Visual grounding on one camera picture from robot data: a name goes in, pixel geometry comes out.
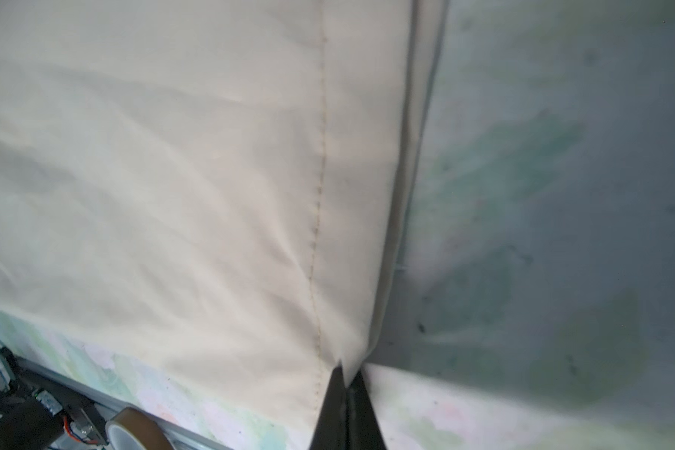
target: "tape roll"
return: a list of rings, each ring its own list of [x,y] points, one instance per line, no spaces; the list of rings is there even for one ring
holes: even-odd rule
[[[160,427],[137,409],[123,409],[105,428],[115,450],[174,450]]]

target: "brown tape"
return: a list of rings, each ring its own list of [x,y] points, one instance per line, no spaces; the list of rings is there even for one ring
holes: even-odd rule
[[[140,443],[144,450],[173,450],[170,441],[162,433],[160,427],[149,419],[144,413],[133,408],[126,408],[120,411],[118,415],[108,421],[106,426],[108,437],[111,439],[110,444],[115,450],[137,450],[138,445],[121,445],[118,439],[114,439],[112,434],[116,432],[120,434],[119,430],[112,430],[112,427],[120,427],[127,435],[133,437],[134,441]]]

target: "stitching line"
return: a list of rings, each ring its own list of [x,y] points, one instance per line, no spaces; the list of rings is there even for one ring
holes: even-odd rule
[[[322,123],[321,123],[321,142],[322,147],[322,162],[320,164],[320,180],[317,185],[317,212],[315,214],[315,239],[312,242],[312,257],[310,261],[310,273],[308,276],[308,286],[310,292],[310,302],[312,303],[312,311],[315,314],[315,350],[317,355],[317,380],[315,382],[315,414],[320,408],[320,388],[323,380],[323,333],[320,329],[320,317],[317,314],[317,303],[315,302],[315,286],[313,283],[313,276],[315,275],[315,253],[317,252],[317,239],[320,235],[320,207],[323,203],[323,182],[325,179],[325,163],[327,162],[327,84],[325,82],[325,42],[327,36],[325,34],[325,0],[320,0],[319,3],[320,14],[320,90],[322,103]]]

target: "cream fabric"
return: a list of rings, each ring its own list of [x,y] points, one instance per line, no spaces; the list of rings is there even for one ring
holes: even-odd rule
[[[389,285],[413,6],[0,1],[0,309],[312,426]]]

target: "red wire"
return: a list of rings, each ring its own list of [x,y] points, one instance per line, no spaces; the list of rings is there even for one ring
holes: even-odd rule
[[[66,415],[63,415],[63,428],[65,429],[65,433],[66,433],[73,441],[77,441],[77,442],[80,442],[81,444],[88,444],[88,445],[95,445],[95,444],[98,444],[98,441],[83,441],[82,439],[80,439],[79,437],[77,437],[76,435],[74,435],[74,433],[73,433],[72,430],[70,429],[70,425],[68,424],[68,417],[67,417]]]

